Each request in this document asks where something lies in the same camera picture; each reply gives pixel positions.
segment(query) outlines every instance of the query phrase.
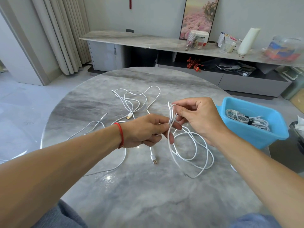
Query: pink flower painting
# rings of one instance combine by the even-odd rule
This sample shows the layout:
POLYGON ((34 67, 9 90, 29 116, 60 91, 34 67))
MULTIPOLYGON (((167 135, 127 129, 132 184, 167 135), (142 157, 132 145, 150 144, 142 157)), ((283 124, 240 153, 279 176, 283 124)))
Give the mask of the pink flower painting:
POLYGON ((190 30, 210 33, 218 0, 187 0, 179 39, 188 39, 190 30))

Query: marble countertop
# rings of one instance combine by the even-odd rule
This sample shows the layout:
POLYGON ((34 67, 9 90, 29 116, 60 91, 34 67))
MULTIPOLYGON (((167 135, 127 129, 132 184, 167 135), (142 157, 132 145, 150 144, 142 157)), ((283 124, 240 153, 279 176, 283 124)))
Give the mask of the marble countertop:
POLYGON ((165 38, 152 35, 143 35, 129 32, 117 32, 117 31, 91 31, 82 37, 82 40, 87 41, 96 41, 96 42, 106 42, 113 43, 118 45, 129 45, 141 48, 148 49, 158 49, 165 51, 173 51, 179 53, 189 53, 210 57, 220 57, 235 59, 240 61, 250 61, 250 62, 259 62, 272 65, 285 65, 285 66, 295 66, 295 67, 304 67, 303 56, 298 58, 294 62, 286 62, 279 60, 272 60, 257 49, 252 49, 245 56, 237 54, 236 50, 231 53, 220 53, 220 48, 215 43, 207 43, 203 49, 189 49, 185 51, 186 41, 179 40, 176 38, 165 38))
MULTIPOLYGON (((126 88, 143 92, 153 85, 160 87, 161 94, 149 111, 166 116, 169 116, 168 101, 209 96, 215 104, 221 104, 229 96, 206 80, 176 70, 155 67, 114 70, 87 80, 58 103, 45 127, 42 147, 65 141, 106 112, 105 126, 126 115, 126 109, 111 90, 126 88)), ((158 89, 151 88, 147 92, 148 103, 157 94, 158 89)), ((144 99, 138 97, 138 100, 143 103, 144 99)), ((143 108, 135 116, 146 114, 143 108)), ((178 137, 175 143, 184 157, 194 154, 194 144, 188 136, 178 137)), ((128 149, 126 160, 118 169, 81 178, 63 200, 89 227, 227 227, 233 219, 258 212, 262 207, 217 149, 210 148, 214 165, 196 179, 184 176, 179 170, 165 138, 153 149, 158 164, 152 164, 147 146, 128 149)), ((202 165, 206 153, 199 152, 196 164, 202 165)), ((117 149, 90 172, 113 168, 123 157, 124 150, 117 149)), ((187 163, 181 165, 192 175, 198 171, 187 163)))

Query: hand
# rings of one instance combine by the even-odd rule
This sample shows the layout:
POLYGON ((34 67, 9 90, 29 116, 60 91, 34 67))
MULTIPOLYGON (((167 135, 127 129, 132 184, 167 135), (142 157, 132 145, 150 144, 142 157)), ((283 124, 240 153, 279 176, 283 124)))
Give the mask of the hand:
MULTIPOLYGON (((157 114, 148 114, 130 122, 121 123, 124 135, 124 147, 131 148, 140 144, 153 146, 162 138, 161 134, 168 137, 169 118, 157 114)), ((181 130, 182 126, 174 122, 173 127, 181 130)), ((169 135, 170 144, 173 144, 174 137, 169 135)))
POLYGON ((211 98, 185 98, 175 101, 173 111, 178 114, 176 120, 183 125, 189 122, 197 133, 211 144, 219 131, 229 130, 224 124, 211 98))

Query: usb connector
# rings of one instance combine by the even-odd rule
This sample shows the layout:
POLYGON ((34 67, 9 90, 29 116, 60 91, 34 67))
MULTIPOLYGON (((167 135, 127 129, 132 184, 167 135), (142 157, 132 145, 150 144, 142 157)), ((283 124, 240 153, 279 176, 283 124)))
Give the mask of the usb connector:
POLYGON ((132 118, 132 113, 129 113, 127 116, 127 119, 130 119, 130 118, 132 118))
POLYGON ((156 161, 156 157, 154 155, 151 155, 151 160, 153 161, 153 164, 157 164, 157 161, 156 161))

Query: curtain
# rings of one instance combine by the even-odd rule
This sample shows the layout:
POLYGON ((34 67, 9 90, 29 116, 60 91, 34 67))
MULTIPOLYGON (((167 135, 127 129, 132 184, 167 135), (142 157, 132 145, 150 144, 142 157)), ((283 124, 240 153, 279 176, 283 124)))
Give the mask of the curtain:
POLYGON ((89 32, 83 0, 32 0, 59 67, 66 75, 91 61, 87 42, 79 37, 89 32))

